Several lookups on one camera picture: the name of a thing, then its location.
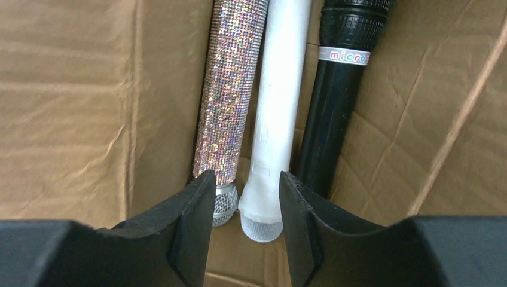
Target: microphone label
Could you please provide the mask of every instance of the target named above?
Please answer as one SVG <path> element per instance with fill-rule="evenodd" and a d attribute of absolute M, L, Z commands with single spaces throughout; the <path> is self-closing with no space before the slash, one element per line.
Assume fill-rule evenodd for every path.
<path fill-rule="evenodd" d="M 370 52 L 334 47 L 320 47 L 319 60 L 366 66 Z"/>

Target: white microphone handle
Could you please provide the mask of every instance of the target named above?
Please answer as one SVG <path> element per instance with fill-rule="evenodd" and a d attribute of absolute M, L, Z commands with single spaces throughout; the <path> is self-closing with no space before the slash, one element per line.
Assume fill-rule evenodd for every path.
<path fill-rule="evenodd" d="M 242 214 L 262 223 L 282 221 L 281 171 L 289 169 L 303 73 L 311 0 L 271 0 L 255 122 L 250 173 Z"/>

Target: black microphone handle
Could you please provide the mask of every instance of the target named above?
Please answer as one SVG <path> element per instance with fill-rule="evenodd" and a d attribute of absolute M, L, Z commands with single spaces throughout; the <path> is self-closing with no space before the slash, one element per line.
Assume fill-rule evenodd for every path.
<path fill-rule="evenodd" d="M 296 173 L 321 196 L 331 189 L 364 66 L 320 60 Z"/>
<path fill-rule="evenodd" d="M 322 8 L 319 64 L 295 175 L 323 197 L 389 6 L 390 0 L 326 0 Z"/>

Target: white mesh grille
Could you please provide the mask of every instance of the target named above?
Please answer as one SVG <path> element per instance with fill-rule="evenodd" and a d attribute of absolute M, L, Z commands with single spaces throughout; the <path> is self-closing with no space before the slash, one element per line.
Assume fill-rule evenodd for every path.
<path fill-rule="evenodd" d="M 237 209 L 237 190 L 219 194 L 215 197 L 215 214 L 213 214 L 213 227 L 225 224 L 234 215 Z"/>
<path fill-rule="evenodd" d="M 260 223 L 241 214 L 241 229 L 253 241 L 265 243 L 271 242 L 280 236 L 283 230 L 283 223 Z"/>

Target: brown cardboard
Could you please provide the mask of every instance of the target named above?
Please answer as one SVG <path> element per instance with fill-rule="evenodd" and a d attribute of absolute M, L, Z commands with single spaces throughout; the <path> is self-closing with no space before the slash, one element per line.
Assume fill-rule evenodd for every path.
<path fill-rule="evenodd" d="M 506 11 L 505 1 L 396 2 L 364 75 L 334 203 L 381 224 L 506 213 Z"/>
<path fill-rule="evenodd" d="M 0 6 L 0 216 L 127 216 L 133 1 Z"/>
<path fill-rule="evenodd" d="M 313 1 L 294 137 L 317 68 Z M 190 174 L 212 1 L 18 0 L 0 5 L 0 218 L 111 227 Z M 506 214 L 507 2 L 396 1 L 365 71 L 331 200 L 391 224 Z M 257 87 L 241 151 L 246 181 Z M 212 231 L 205 286 L 290 286 L 284 235 Z"/>

